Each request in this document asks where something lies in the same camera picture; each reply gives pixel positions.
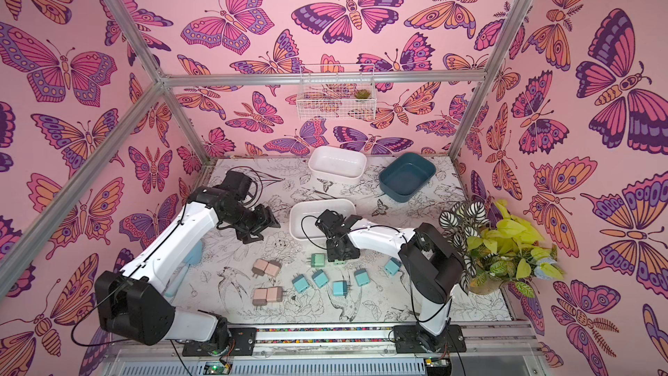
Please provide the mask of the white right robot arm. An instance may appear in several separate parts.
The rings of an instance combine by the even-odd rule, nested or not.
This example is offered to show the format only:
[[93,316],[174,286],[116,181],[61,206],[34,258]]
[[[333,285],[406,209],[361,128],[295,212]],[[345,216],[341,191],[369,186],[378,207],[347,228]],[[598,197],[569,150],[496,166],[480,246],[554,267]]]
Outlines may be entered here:
[[330,262],[358,259],[363,250],[397,259],[410,278],[411,302],[421,297],[416,338],[431,350],[443,346],[451,322],[452,290],[459,285],[466,265],[436,227],[423,223],[416,228],[396,228],[332,210],[316,217],[315,226],[325,236]]

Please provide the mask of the dark teal storage box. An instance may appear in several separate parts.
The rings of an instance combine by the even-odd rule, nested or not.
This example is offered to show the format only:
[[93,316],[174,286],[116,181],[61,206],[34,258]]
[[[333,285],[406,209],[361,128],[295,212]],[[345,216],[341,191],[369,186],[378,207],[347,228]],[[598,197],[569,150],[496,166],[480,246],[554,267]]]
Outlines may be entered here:
[[402,154],[379,174],[379,188],[398,203],[406,203],[436,174],[437,168],[421,155]]

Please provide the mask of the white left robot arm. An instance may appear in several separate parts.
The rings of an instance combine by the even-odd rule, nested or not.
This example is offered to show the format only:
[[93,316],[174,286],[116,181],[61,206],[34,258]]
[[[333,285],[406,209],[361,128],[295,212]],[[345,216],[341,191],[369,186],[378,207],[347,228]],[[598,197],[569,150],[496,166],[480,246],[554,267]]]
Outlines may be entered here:
[[102,330],[121,339],[153,346],[162,341],[190,341],[212,353],[231,343],[226,318],[182,311],[164,296],[170,278],[206,233],[234,231],[250,244],[279,226],[271,209],[258,202],[259,176],[226,172],[215,186],[200,186],[164,231],[118,272],[102,273],[95,282],[97,316]]

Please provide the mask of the white storage box front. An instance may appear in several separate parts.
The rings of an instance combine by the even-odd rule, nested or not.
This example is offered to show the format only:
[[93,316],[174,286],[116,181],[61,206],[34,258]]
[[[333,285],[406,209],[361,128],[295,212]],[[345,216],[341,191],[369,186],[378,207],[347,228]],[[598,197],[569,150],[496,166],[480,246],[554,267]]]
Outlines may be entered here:
[[344,217],[356,214],[356,206],[347,199],[334,198],[297,203],[289,217],[289,233],[297,241],[324,243],[325,234],[316,227],[317,218],[325,211],[337,212]]

